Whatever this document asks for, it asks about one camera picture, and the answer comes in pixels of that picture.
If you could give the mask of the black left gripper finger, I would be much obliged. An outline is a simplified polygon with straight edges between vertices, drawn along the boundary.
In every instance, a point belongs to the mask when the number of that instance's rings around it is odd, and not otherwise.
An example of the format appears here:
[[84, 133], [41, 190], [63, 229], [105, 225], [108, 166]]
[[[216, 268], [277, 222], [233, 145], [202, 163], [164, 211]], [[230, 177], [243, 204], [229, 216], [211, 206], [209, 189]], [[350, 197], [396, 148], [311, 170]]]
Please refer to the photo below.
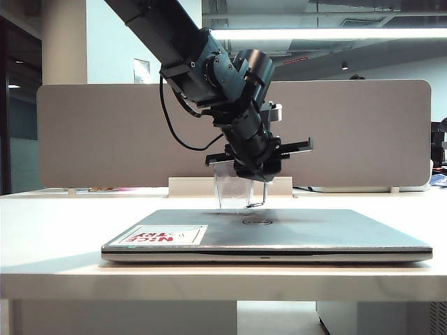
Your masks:
[[280, 160], [268, 160], [263, 163], [261, 180], [263, 182], [271, 182], [281, 172]]
[[234, 171], [240, 178], [249, 180], [260, 180], [259, 176], [255, 172], [250, 171], [247, 167], [239, 164], [237, 161], [234, 162]]

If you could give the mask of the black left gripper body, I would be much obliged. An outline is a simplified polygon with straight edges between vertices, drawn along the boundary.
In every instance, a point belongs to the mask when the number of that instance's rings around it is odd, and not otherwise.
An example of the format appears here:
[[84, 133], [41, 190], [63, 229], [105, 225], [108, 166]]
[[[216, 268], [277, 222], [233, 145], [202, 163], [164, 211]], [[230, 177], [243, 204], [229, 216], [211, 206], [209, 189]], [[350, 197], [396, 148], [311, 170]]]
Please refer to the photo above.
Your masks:
[[270, 125], [281, 121], [281, 110], [246, 110], [239, 114], [206, 110], [205, 115], [213, 118], [213, 125], [221, 129], [228, 141], [224, 152], [206, 156], [207, 166], [231, 162], [234, 167], [237, 161], [252, 172], [262, 172], [263, 163], [268, 160], [282, 161], [313, 149], [310, 137], [304, 142], [284, 144], [272, 134]]

